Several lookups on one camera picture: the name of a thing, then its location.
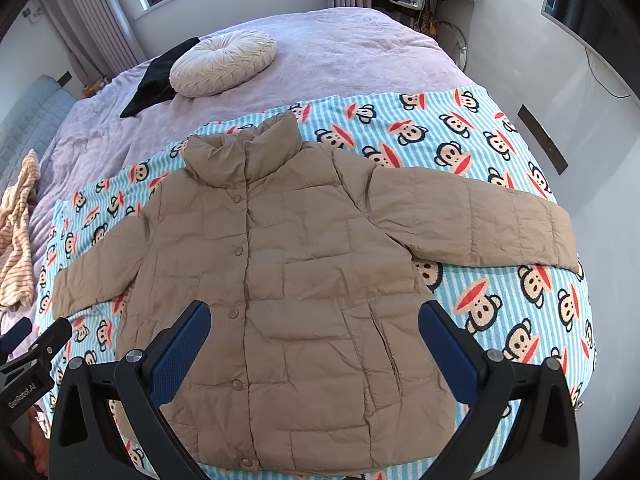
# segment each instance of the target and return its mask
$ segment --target cream pleated cushion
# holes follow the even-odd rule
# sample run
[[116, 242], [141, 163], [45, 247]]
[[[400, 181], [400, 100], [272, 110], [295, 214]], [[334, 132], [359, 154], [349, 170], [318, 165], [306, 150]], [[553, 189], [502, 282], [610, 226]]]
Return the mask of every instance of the cream pleated cushion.
[[251, 79], [276, 56], [264, 32], [236, 30], [201, 41], [171, 67], [169, 83], [185, 97], [219, 94]]

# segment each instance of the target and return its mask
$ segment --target metal bolt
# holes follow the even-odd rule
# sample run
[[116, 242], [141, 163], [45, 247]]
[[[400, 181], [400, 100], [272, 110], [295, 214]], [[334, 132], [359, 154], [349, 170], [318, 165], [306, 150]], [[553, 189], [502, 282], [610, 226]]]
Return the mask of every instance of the metal bolt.
[[550, 357], [549, 359], [547, 359], [546, 365], [552, 370], [560, 369], [560, 361], [558, 361], [558, 359], [556, 359], [555, 357]]
[[504, 359], [504, 355], [499, 350], [495, 348], [491, 348], [486, 351], [486, 356], [489, 358], [489, 361], [493, 361], [494, 363], [499, 363]]
[[127, 361], [130, 363], [137, 363], [142, 359], [142, 350], [130, 350], [127, 352]]
[[75, 370], [76, 368], [79, 368], [83, 362], [84, 359], [82, 359], [81, 357], [74, 357], [73, 359], [71, 359], [71, 361], [69, 361], [69, 368]]

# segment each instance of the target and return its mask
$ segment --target jacket sleeve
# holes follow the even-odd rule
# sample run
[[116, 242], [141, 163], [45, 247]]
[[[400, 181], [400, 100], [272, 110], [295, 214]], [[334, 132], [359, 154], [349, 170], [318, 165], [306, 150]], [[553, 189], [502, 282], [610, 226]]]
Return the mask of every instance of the jacket sleeve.
[[445, 171], [382, 168], [344, 150], [333, 157], [356, 206], [418, 258], [578, 272], [569, 215], [548, 200]]
[[56, 275], [54, 318], [68, 317], [119, 295], [137, 276], [156, 232], [162, 186], [139, 216], [125, 216], [83, 256]]

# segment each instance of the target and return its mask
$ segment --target white wall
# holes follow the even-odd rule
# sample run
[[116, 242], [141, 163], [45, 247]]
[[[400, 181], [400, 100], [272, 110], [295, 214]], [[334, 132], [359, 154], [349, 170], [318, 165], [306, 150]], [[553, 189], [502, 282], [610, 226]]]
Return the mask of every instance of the white wall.
[[[34, 11], [37, 5], [28, 3]], [[82, 83], [75, 76], [62, 40], [46, 16], [37, 23], [18, 15], [0, 42], [0, 121], [40, 75], [58, 79], [65, 72], [72, 75], [66, 84], [75, 97], [82, 98]]]
[[[615, 450], [640, 404], [640, 108], [609, 96], [578, 41], [540, 14], [543, 0], [446, 0], [438, 17], [468, 36], [466, 73], [520, 127], [574, 222], [593, 307], [598, 365], [582, 396], [582, 478]], [[598, 78], [627, 94], [599, 60]], [[526, 104], [569, 163], [554, 171], [516, 114]]]
[[120, 4], [145, 54], [154, 57], [193, 36], [265, 16], [322, 9], [326, 0], [165, 0], [147, 10], [140, 0]]

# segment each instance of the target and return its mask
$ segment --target brown puffer jacket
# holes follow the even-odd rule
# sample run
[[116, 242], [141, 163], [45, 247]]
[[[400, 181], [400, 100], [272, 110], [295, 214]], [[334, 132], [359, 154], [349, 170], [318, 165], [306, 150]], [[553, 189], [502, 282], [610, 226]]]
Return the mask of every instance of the brown puffer jacket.
[[135, 280], [121, 358], [191, 300], [210, 305], [209, 338], [162, 409], [198, 462], [331, 475], [436, 455], [454, 402], [418, 334], [432, 296], [412, 255], [578, 270], [557, 205], [302, 142], [291, 113], [190, 137], [184, 159], [58, 274], [52, 308], [69, 316]]

